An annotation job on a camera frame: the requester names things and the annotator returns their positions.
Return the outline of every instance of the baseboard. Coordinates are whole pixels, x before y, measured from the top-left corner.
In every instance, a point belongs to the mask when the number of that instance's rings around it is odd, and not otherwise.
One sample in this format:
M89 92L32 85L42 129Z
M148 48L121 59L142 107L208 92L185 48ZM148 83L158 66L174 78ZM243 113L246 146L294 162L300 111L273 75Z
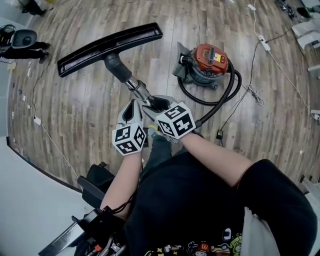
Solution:
M71 189L71 190L74 190L80 194L82 194L82 191L81 189L77 188L77 187L74 187L74 186L71 186L70 184L52 176L51 174L47 173L46 171L42 170L41 168L39 168L38 166L36 166L35 164L33 164L32 162L30 161L27 161L26 158L24 158L19 152L17 152L11 145L10 145L10 138L9 136L6 137L6 144L7 146L14 152L16 153L21 159L23 159L26 163L28 163L29 165L31 165L33 168L37 169L40 173L42 173L43 175L47 176L48 178L54 180L55 182L58 182L59 184Z

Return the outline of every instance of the extension cord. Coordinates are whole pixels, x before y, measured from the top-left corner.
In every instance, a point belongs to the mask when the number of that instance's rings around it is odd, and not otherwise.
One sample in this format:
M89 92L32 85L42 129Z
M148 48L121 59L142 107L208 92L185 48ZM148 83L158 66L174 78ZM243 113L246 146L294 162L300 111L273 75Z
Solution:
M258 35L259 41L262 44L263 48L265 49L266 52L269 52L271 50L270 46L268 43L266 43L266 39L263 35Z

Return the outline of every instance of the forearm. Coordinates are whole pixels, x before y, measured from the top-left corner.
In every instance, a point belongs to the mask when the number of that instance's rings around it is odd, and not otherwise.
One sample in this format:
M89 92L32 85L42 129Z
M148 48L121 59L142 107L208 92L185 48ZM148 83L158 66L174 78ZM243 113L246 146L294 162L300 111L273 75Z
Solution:
M126 203L132 194L136 191L142 164L142 153L134 153L124 157L121 167L116 174L113 182L107 190L102 203L101 209L109 206L116 209ZM128 217L130 205L115 214L116 216L126 220Z
M248 158L215 145L194 133L188 133L180 141L205 167L232 187L253 164Z

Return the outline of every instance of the red cartoon character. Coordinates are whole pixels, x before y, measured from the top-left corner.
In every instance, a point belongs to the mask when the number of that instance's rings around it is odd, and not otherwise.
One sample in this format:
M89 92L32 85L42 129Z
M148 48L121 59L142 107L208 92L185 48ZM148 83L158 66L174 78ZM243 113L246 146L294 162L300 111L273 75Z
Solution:
M205 242L201 243L195 252L195 256L207 256L210 252L209 245Z

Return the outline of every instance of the person's left arm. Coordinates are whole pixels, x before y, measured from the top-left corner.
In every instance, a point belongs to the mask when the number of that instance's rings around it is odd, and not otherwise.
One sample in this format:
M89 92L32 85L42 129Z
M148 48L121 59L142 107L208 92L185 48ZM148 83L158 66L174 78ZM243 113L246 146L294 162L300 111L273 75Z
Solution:
M125 204L136 191L142 167L142 153L137 152L124 157L121 167L107 190L100 208L109 206L112 210ZM115 216L127 220L130 203Z

